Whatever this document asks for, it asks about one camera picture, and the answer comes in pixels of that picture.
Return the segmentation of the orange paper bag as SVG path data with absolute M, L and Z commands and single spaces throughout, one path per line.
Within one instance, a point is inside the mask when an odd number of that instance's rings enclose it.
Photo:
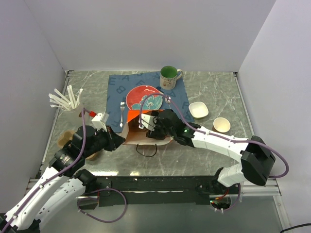
M 125 138 L 124 145 L 135 145 L 136 152 L 144 157 L 153 157 L 157 153 L 159 146 L 164 146 L 173 141 L 171 136 L 160 136 L 152 127 L 156 125 L 156 116 L 164 111 L 159 110 L 142 110 L 142 126 L 139 128 L 139 110 L 129 110 L 127 114 L 127 122 L 125 123 L 123 130 L 120 134 Z M 139 151 L 139 146 L 154 146 L 155 151 L 152 155 L 147 155 L 144 151 Z

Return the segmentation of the brown cardboard cup carrier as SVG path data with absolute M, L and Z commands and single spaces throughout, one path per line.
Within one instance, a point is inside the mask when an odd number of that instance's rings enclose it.
M 62 149 L 68 141 L 72 140 L 73 135 L 74 135 L 73 130 L 64 131 L 63 134 L 58 139 L 58 142 L 57 142 L 58 147 Z M 99 155 L 99 152 L 96 152 L 88 156 L 86 159 L 92 161 L 92 160 L 95 160 L 98 157 L 98 155 Z

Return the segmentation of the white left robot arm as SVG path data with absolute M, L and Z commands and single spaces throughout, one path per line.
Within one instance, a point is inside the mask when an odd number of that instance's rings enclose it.
M 65 202 L 97 189 L 97 178 L 86 169 L 85 159 L 101 150 L 114 151 L 125 139 L 110 127 L 81 126 L 57 151 L 37 183 L 11 210 L 0 216 L 2 233 L 38 233 L 48 217 Z

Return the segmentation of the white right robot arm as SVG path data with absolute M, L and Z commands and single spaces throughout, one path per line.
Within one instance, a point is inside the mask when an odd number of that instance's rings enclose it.
M 220 168 L 213 180 L 213 190 L 224 193 L 234 184 L 249 181 L 264 186 L 275 163 L 272 149 L 257 136 L 236 138 L 211 131 L 203 126 L 188 123 L 172 109 L 141 114 L 139 126 L 148 130 L 147 137 L 162 140 L 172 137 L 177 143 L 192 148 L 214 151 L 238 163 Z

